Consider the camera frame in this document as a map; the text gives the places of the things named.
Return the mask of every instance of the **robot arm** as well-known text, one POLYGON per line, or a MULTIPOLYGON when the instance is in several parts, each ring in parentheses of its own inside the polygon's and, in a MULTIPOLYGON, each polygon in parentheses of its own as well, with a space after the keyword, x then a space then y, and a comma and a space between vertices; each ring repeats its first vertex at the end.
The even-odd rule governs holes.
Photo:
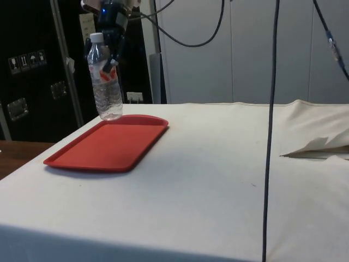
MULTIPOLYGON (((83 9, 98 15, 97 31, 103 33, 104 42, 111 52, 103 71, 110 72, 117 63, 124 44, 128 17, 132 8, 138 7, 140 3, 141 0, 81 0, 83 9)), ((86 40, 85 48, 91 48, 89 39, 86 40)))

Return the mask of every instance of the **plastic tray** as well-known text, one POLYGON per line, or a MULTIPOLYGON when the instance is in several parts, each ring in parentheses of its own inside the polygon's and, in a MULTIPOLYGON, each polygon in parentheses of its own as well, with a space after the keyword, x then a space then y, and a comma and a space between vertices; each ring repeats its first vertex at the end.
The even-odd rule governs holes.
POLYGON ((66 169, 130 171, 168 125, 166 120, 145 115, 103 121, 48 157, 44 164, 66 169))

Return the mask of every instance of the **bottle cap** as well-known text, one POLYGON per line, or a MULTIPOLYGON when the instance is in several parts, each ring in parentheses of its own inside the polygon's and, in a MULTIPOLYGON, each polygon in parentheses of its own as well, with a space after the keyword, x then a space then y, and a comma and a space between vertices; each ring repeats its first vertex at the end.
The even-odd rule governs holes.
POLYGON ((90 36, 91 43, 104 43, 104 37, 102 33, 93 33, 90 36))

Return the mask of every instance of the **white panel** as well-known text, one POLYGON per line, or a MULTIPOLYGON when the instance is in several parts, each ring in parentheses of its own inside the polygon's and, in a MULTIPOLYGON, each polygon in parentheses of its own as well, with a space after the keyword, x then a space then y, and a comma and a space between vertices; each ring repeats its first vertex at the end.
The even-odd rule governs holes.
MULTIPOLYGON (((143 0, 141 2, 140 8, 143 13, 151 14, 154 12, 154 9, 151 6, 151 1, 152 0, 143 0)), ((156 42, 155 42, 157 41, 157 39, 155 38, 155 34, 154 34, 154 30, 155 30, 154 26, 148 20, 142 19, 142 29, 143 29, 144 45, 145 45, 146 54, 147 54, 149 80, 151 83, 151 87, 153 87, 152 77, 151 77, 152 72, 151 72, 150 56, 157 52, 156 42)))
MULTIPOLYGON (((349 1, 318 0, 323 16, 349 65, 349 1)), ((314 103, 348 103, 349 82, 334 60, 325 31, 314 11, 314 33, 309 100, 314 103)))
MULTIPOLYGON (((231 8, 234 101, 267 103, 275 0, 235 0, 231 8)), ((312 10, 311 0, 281 1, 276 103, 308 98, 312 10)))
MULTIPOLYGON (((157 9, 169 0, 157 0, 157 9)), ((213 34, 221 0, 176 0, 159 17, 160 26, 186 44, 198 44, 213 34)), ((204 47, 187 48, 160 33, 169 103, 232 102, 230 0, 216 38, 204 47)))

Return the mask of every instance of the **wire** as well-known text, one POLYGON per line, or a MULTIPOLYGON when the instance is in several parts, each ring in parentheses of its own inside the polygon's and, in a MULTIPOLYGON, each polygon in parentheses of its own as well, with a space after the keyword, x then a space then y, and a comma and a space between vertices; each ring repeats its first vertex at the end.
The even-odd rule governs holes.
POLYGON ((325 22, 325 19, 323 18, 323 15, 322 15, 322 13, 321 13, 320 7, 319 7, 318 4, 317 4, 317 0, 312 0, 312 2, 314 3, 314 6, 315 6, 315 8, 316 8, 316 11, 317 11, 317 13, 318 13, 318 15, 319 15, 319 17, 320 17, 320 20, 321 20, 321 23, 322 23, 322 25, 323 25, 323 28, 325 29, 326 32, 328 32, 329 29, 328 29, 328 27, 327 27, 327 24, 326 24, 326 22, 325 22))
POLYGON ((341 67, 341 68, 342 68, 343 74, 345 75, 346 79, 349 81, 349 74, 348 74, 347 70, 345 69, 345 67, 341 67))
MULTIPOLYGON (((169 7, 175 0, 171 0, 169 1, 164 7, 162 7, 161 9, 159 9, 158 11, 152 13, 152 14, 149 14, 147 16, 154 16, 154 15, 157 15, 158 13, 164 11, 167 7, 169 7)), ((141 12, 135 12, 135 13, 132 13, 133 15, 137 15, 137 16, 140 16, 140 17, 136 17, 136 18, 131 18, 129 19, 129 21, 137 21, 137 20, 141 20, 143 18, 145 18, 144 16, 142 16, 142 13, 141 12)))
POLYGON ((205 42, 201 43, 201 44, 196 44, 196 45, 189 45, 189 44, 185 44, 182 43, 181 41, 177 40, 176 38, 174 38, 173 36, 171 36, 169 33, 167 33, 164 29, 162 29, 158 23, 156 23, 154 20, 152 20, 148 15, 145 15, 143 13, 141 13, 141 15, 148 19, 154 26, 157 27, 158 30, 160 30, 161 32, 163 32, 167 37, 169 37, 171 40, 175 41, 177 44, 185 46, 185 47, 200 47, 200 46, 204 46, 207 45, 208 43, 210 43, 217 35, 220 25, 222 23, 222 19, 223 19, 223 14, 224 14, 224 0, 222 0, 222 6, 221 6, 221 12, 220 12, 220 16, 219 16, 219 20, 218 20, 218 24, 217 27, 213 33, 213 35, 205 42))
POLYGON ((268 145, 266 158, 266 175, 264 185, 264 210, 263 210, 263 252, 262 262, 267 261, 267 225, 268 225, 268 197, 269 197, 269 171, 270 171, 270 154, 272 151, 272 134, 273 134, 273 112, 276 83, 276 53, 278 43, 278 21, 279 21, 280 0, 276 0, 274 32, 273 32, 273 65, 272 65, 272 88, 270 91, 269 103, 269 128, 268 128, 268 145))
POLYGON ((321 13, 320 7, 317 4, 317 0, 312 0, 312 2, 314 3, 314 6, 315 6, 316 11, 317 11, 317 14, 318 14, 318 16, 319 16, 319 18, 321 20, 322 26, 323 26, 323 28, 326 31, 326 36, 327 36, 328 41, 330 43, 330 47, 331 47, 331 49, 333 51, 335 59, 338 62, 340 68, 342 69, 345 78, 349 81, 349 74, 348 74, 348 72, 347 72, 347 70, 345 68, 345 64, 344 64, 343 58, 342 58, 342 56, 340 54, 339 48, 337 47, 337 44, 336 44, 335 40, 334 40, 334 38, 333 38, 333 36, 331 34, 331 31, 327 27, 326 21, 323 18, 323 15, 321 13))

